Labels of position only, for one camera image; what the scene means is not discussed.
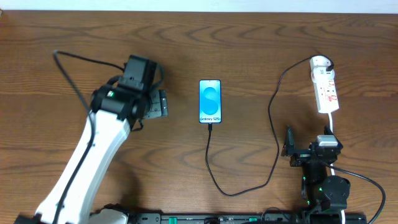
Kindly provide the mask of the blue Galaxy smartphone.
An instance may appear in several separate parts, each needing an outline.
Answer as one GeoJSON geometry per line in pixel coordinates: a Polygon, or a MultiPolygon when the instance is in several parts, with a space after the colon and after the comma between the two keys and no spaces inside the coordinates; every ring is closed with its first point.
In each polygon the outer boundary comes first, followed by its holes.
{"type": "Polygon", "coordinates": [[[199,81],[199,122],[213,124],[222,122],[221,81],[199,81]]]}

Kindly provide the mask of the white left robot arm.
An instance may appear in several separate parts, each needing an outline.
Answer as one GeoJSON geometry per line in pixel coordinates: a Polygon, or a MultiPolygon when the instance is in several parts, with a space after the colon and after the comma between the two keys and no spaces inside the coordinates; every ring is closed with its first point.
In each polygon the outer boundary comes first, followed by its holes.
{"type": "Polygon", "coordinates": [[[55,187],[24,223],[129,223],[133,216],[115,205],[92,212],[104,175],[120,146],[143,119],[168,115],[165,90],[136,91],[105,84],[94,91],[80,141],[55,187]]]}

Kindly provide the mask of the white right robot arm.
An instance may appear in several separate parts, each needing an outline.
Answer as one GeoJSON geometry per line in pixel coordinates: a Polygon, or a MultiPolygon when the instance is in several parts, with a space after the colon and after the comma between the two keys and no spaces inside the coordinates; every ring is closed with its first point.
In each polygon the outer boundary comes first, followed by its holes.
{"type": "Polygon", "coordinates": [[[302,197],[308,207],[294,215],[294,223],[345,223],[344,210],[351,184],[348,179],[329,174],[327,168],[337,160],[343,148],[329,127],[306,149],[295,146],[291,127],[287,127],[282,155],[290,166],[301,167],[302,197]]]}

